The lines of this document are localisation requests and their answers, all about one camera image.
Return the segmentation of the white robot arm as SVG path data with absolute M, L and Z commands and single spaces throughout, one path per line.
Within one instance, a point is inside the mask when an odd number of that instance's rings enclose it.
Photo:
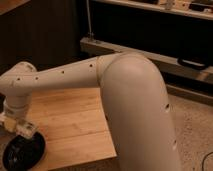
M 122 171 L 181 171 L 164 80 L 140 53 L 102 55 L 43 71 L 19 62 L 0 75 L 5 96 L 0 123 L 31 139 L 36 127 L 25 117 L 33 92 L 93 87 L 100 90 Z

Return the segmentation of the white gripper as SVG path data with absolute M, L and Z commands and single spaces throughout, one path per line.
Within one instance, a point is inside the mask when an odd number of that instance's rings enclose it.
M 26 117 L 29 106 L 19 108 L 3 106 L 3 111 L 0 114 L 0 125 L 2 125 L 8 132 L 13 132 L 16 127 L 15 119 L 23 119 Z M 18 123 L 18 134 L 24 138 L 31 138 L 37 130 L 37 127 L 31 122 L 22 120 Z

